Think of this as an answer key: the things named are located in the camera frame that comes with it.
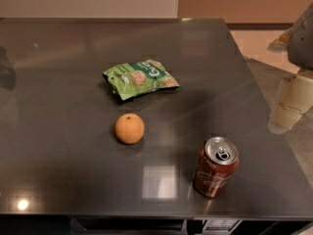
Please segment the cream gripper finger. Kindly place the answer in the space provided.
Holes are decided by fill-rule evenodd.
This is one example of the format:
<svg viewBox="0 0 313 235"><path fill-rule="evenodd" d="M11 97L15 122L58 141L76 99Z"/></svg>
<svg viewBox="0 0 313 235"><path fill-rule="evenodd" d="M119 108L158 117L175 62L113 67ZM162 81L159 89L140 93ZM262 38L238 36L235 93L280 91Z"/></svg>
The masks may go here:
<svg viewBox="0 0 313 235"><path fill-rule="evenodd" d="M270 113L268 129L284 134L313 107L313 70L284 77Z"/></svg>

